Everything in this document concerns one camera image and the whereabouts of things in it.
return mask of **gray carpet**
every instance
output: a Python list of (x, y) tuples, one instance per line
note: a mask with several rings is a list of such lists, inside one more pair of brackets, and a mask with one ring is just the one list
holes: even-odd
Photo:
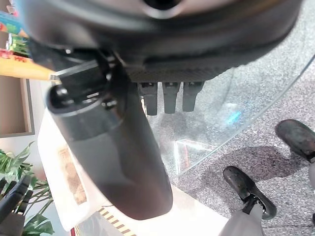
[(308, 162), (290, 152), (275, 135), (275, 125), (294, 118), (315, 129), (315, 63), (263, 116), (173, 183), (218, 213), (229, 217), (242, 202), (222, 176), (228, 165), (241, 168), (275, 203), (277, 216), (263, 222), (267, 236), (315, 235), (315, 194)]

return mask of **green leaf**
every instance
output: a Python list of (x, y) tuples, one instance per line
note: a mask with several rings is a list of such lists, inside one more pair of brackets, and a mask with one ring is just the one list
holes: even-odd
[(24, 226), (23, 236), (39, 236), (42, 233), (52, 235), (54, 233), (53, 226), (50, 221), (41, 214), (35, 215)]
[(48, 221), (44, 224), (41, 224), (36, 228), (37, 232), (46, 233), (52, 235), (55, 231), (53, 229), (53, 226), (51, 225), (51, 222)]
[(3, 160), (1, 160), (1, 163), (0, 163), (0, 173), (5, 173), (5, 167), (9, 161), (10, 157), (7, 157), (7, 158), (4, 158)]
[(40, 236), (40, 233), (34, 233), (34, 232), (27, 232), (27, 231), (24, 231), (22, 233), (22, 236)]
[(30, 219), (29, 222), (24, 226), (24, 230), (35, 229), (38, 225), (40, 225), (46, 220), (48, 219), (45, 216), (37, 214), (32, 219)]
[(24, 171), (24, 168), (18, 168), (17, 174), (16, 174), (16, 178), (18, 181), (21, 179), (23, 171)]
[(33, 176), (31, 178), (31, 183), (30, 183), (30, 187), (33, 189), (36, 185), (36, 182), (38, 181), (38, 178), (36, 178), (36, 176)]
[(28, 155), (30, 154), (30, 147), (31, 145), (34, 143), (35, 141), (33, 142), (30, 142), (29, 145), (20, 153), (16, 156), (16, 159), (19, 159), (20, 157), (22, 156), (25, 156), (25, 155)]
[(6, 164), (6, 166), (4, 167), (4, 172), (5, 173), (9, 173), (10, 171), (11, 171), (11, 162), (12, 162), (12, 158), (10, 158), (9, 160), (8, 160), (8, 163)]
[(27, 156), (22, 157), (22, 158), (15, 158), (12, 165), (15, 167), (16, 166), (19, 167), (23, 163), (23, 161), (25, 161), (29, 156), (30, 156), (30, 154), (28, 154)]

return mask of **glass table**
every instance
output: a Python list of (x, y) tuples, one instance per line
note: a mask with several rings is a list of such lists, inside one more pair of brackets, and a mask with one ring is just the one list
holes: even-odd
[[(182, 112), (181, 88), (175, 114), (165, 114), (159, 85), (158, 114), (147, 118), (171, 179), (209, 158), (300, 78), (315, 58), (314, 12), (315, 1), (306, 0), (295, 28), (277, 48), (207, 81), (197, 96), (194, 112)], [(98, 212), (78, 229), (84, 236), (111, 235), (113, 230)]]

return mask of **screw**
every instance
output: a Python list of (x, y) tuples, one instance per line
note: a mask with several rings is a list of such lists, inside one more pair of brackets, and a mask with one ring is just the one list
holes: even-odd
[(113, 100), (113, 99), (110, 99), (110, 100), (104, 100), (102, 102), (102, 106), (107, 109), (107, 110), (110, 110), (112, 108), (114, 108), (115, 106), (117, 105), (117, 101), (116, 100)]

